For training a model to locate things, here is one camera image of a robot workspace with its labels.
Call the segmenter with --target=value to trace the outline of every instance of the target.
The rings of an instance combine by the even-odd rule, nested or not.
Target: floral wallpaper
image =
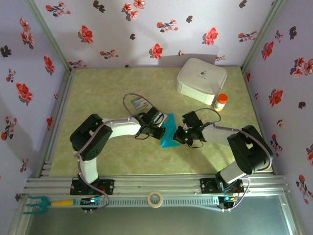
[[[275,167],[289,182],[305,227],[304,234],[313,231],[310,3],[310,0],[285,3],[246,69],[248,88],[252,96],[256,95],[252,102],[268,144],[275,153]]]
[[[0,234],[6,235],[38,168],[65,70],[23,1],[2,2],[0,24]]]
[[[273,4],[273,0],[34,1],[72,68],[77,61],[84,66],[76,68],[183,66],[195,56],[217,65],[241,66]]]

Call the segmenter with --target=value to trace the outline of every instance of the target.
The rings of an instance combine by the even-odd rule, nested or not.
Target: small bottle
[[[222,109],[225,106],[227,100],[228,100],[227,95],[219,94],[219,96],[217,97],[217,100],[215,101],[215,104],[213,106],[214,110],[216,110],[218,112],[222,111]]]

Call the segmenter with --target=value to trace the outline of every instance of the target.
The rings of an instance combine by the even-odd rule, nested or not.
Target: white box
[[[205,104],[221,92],[227,71],[197,58],[187,60],[177,76],[176,90]]]

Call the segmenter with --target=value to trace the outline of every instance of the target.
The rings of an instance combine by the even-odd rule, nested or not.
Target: yellow handle
[[[51,206],[72,206],[74,204],[75,199],[68,199],[62,201],[51,202]]]

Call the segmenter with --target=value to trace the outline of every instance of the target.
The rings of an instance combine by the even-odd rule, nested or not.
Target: masking tape
[[[159,196],[159,198],[160,198],[160,201],[159,201],[158,203],[156,203],[156,204],[154,204],[154,203],[151,201],[151,198],[152,198],[153,195],[157,195],[157,196]],[[152,208],[159,208],[159,207],[163,204],[163,196],[162,196],[162,194],[161,194],[160,192],[158,192],[158,191],[152,191],[152,192],[150,192],[147,199],[148,199],[148,204],[149,204]]]

